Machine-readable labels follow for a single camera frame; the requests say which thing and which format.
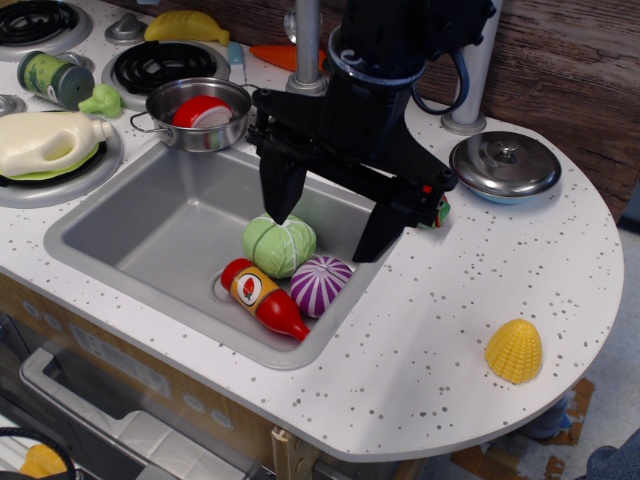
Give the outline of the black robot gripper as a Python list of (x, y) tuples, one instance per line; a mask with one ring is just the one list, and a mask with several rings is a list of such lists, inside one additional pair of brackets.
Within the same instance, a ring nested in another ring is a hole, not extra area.
[(249, 140), (265, 211), (283, 224), (308, 172), (374, 201), (352, 260), (374, 263), (404, 230), (431, 224), (456, 176), (413, 139), (404, 115), (429, 61), (458, 49), (452, 22), (346, 22), (329, 41), (322, 97), (260, 89)]

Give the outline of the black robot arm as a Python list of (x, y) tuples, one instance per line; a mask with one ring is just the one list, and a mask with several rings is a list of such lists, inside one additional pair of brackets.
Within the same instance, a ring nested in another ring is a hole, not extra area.
[(405, 110), (427, 64), (479, 44), (489, 1), (351, 1), (330, 36), (321, 97), (254, 92), (248, 139), (266, 212), (284, 221), (315, 173), (372, 200), (353, 259), (372, 263), (408, 227), (432, 225), (456, 174), (410, 134)]

